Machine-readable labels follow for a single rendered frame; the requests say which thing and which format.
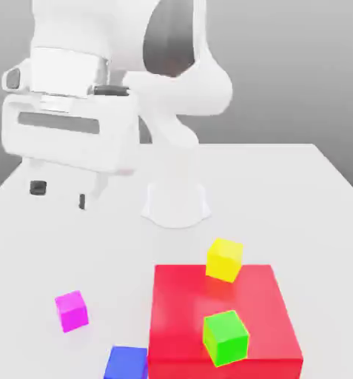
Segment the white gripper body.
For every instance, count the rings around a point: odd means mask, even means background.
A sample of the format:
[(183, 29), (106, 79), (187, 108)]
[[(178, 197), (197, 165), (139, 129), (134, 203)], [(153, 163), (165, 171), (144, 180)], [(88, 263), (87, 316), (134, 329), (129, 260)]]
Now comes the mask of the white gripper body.
[[(20, 113), (96, 120), (99, 131), (22, 125)], [(133, 94), (86, 98), (10, 94), (2, 105), (1, 144), (11, 155), (92, 172), (133, 171), (139, 150), (138, 102)]]

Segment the small magenta cube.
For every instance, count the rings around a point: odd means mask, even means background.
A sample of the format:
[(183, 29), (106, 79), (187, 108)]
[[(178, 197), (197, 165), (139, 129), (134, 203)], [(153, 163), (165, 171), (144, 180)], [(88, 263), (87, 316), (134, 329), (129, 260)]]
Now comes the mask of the small magenta cube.
[(73, 331), (89, 323), (87, 305), (76, 290), (55, 298), (56, 309), (64, 333)]

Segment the small yellow cube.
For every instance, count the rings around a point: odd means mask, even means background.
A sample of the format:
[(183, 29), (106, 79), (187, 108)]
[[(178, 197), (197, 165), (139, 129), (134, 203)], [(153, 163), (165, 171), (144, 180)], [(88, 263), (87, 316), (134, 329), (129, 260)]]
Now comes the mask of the small yellow cube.
[(242, 266), (243, 244), (217, 238), (208, 249), (206, 276), (233, 283)]

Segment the small blue cube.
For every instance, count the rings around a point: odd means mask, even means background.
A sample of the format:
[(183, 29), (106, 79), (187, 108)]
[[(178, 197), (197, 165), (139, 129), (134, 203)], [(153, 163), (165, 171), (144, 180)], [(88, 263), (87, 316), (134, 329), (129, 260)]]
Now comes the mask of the small blue cube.
[(107, 361), (104, 379), (148, 379), (147, 349), (114, 346)]

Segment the small green cube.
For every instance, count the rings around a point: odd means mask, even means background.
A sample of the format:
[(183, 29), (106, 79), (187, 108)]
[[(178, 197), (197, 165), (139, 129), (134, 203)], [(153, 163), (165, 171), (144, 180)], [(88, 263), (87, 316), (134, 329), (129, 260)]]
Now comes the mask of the small green cube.
[(204, 318), (203, 344), (215, 367), (246, 359), (250, 334), (235, 310)]

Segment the large red box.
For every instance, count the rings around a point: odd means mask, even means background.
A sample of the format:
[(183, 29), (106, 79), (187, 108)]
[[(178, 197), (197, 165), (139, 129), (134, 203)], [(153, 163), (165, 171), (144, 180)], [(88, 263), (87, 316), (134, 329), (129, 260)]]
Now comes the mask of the large red box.
[[(303, 354), (273, 269), (242, 266), (230, 284), (203, 265), (157, 265), (149, 328), (149, 379), (300, 379)], [(245, 360), (214, 366), (204, 317), (234, 310), (249, 331)]]

